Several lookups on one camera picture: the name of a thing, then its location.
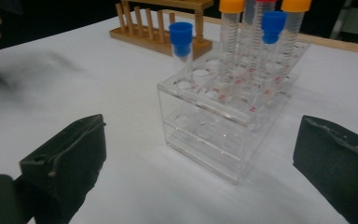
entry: orange cap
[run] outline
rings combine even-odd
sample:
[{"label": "orange cap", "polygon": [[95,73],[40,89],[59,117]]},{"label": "orange cap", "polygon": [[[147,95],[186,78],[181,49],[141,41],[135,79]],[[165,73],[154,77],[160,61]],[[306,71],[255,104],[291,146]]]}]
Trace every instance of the orange cap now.
[{"label": "orange cap", "polygon": [[285,12],[305,12],[310,10],[311,0],[283,0],[281,10]]},{"label": "orange cap", "polygon": [[241,13],[244,6],[244,0],[220,0],[219,11],[223,13]]}]

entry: wooden test tube rack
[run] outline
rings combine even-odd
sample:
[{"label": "wooden test tube rack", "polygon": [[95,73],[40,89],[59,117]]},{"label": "wooden test tube rack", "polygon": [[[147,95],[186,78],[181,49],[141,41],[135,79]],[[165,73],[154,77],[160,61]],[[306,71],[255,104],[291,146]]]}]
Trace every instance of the wooden test tube rack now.
[{"label": "wooden test tube rack", "polygon": [[[212,49],[212,41],[203,38],[203,9],[213,5],[213,0],[131,0],[132,2],[148,3],[168,7],[181,7],[195,10],[196,35],[193,40],[193,58]],[[121,0],[116,4],[120,27],[111,30],[110,36],[142,48],[151,49],[172,56],[170,34],[164,30],[162,11],[158,11],[158,28],[154,28],[150,9],[145,9],[146,24],[142,21],[141,9],[134,8],[136,23],[132,21],[129,0]],[[169,14],[170,23],[175,22],[174,13]]]}]

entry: plastic tube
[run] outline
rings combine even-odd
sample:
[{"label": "plastic tube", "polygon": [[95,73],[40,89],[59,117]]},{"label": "plastic tube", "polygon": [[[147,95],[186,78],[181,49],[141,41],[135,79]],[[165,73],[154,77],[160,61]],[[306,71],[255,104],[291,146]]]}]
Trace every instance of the plastic tube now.
[{"label": "plastic tube", "polygon": [[287,13],[287,20],[280,40],[280,60],[282,71],[277,80],[282,81],[290,72],[289,64],[297,36],[306,11],[310,10],[311,0],[283,0],[281,10]]},{"label": "plastic tube", "polygon": [[220,68],[219,82],[232,82],[230,74],[234,64],[238,40],[238,28],[244,0],[221,0],[219,10],[222,13],[222,25],[220,28],[219,58]]},{"label": "plastic tube", "polygon": [[237,65],[245,67],[247,56],[250,52],[253,36],[253,19],[255,17],[255,0],[246,0],[242,15],[242,25],[240,34],[240,47],[238,50]]},{"label": "plastic tube", "polygon": [[183,90],[191,90],[194,83],[192,77],[193,64],[193,25],[188,22],[175,22],[170,25],[172,56],[175,67],[175,85]]},{"label": "plastic tube", "polygon": [[286,21],[287,14],[281,11],[270,11],[263,14],[261,29],[263,36],[261,38],[260,57],[257,60],[255,71],[255,91],[263,92],[269,99],[275,92],[273,79],[279,70],[276,64],[278,53],[278,40],[280,33]]},{"label": "plastic tube", "polygon": [[257,59],[260,55],[261,50],[261,21],[263,13],[275,10],[275,4],[277,0],[256,0],[255,2],[255,17],[253,19],[253,34],[252,34],[252,45],[249,48],[249,64],[245,65],[247,71],[252,75],[257,66]]}]

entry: blue cap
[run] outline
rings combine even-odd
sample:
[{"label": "blue cap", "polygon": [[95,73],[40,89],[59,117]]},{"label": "blue cap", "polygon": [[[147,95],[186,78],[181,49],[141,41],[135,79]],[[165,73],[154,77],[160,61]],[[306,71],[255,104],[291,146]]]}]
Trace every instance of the blue cap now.
[{"label": "blue cap", "polygon": [[286,23],[287,13],[282,11],[269,11],[263,14],[261,29],[264,31],[263,41],[266,44],[274,44],[279,39],[279,33]]},{"label": "blue cap", "polygon": [[191,52],[190,44],[193,41],[193,25],[179,21],[170,25],[170,39],[173,44],[173,53],[178,57],[185,57]]}]

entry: white tabletop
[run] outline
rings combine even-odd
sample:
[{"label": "white tabletop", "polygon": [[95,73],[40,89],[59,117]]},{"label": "white tabletop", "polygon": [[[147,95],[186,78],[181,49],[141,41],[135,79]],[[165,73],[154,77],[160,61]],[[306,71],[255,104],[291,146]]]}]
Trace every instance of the white tabletop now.
[{"label": "white tabletop", "polygon": [[[292,163],[303,115],[358,133],[358,53],[308,49],[293,97],[233,186],[165,144],[157,84],[172,58],[112,39],[118,26],[114,18],[1,50],[0,174],[18,177],[18,162],[55,133],[103,114],[107,160],[71,223],[347,223]],[[218,40],[218,25],[204,29]]]}]

